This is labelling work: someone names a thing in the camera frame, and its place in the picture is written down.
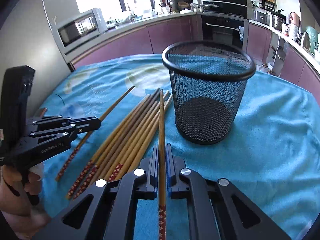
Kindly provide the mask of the person's left hand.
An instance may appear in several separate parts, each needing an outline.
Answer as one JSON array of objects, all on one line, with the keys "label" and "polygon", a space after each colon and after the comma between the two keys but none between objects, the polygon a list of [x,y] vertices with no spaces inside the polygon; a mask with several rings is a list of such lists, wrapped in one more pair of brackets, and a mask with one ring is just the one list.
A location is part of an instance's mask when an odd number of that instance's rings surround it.
[{"label": "person's left hand", "polygon": [[30,172],[28,180],[23,184],[16,168],[1,167],[1,213],[18,239],[31,239],[52,220],[41,204],[32,205],[28,198],[40,194],[41,176]]}]

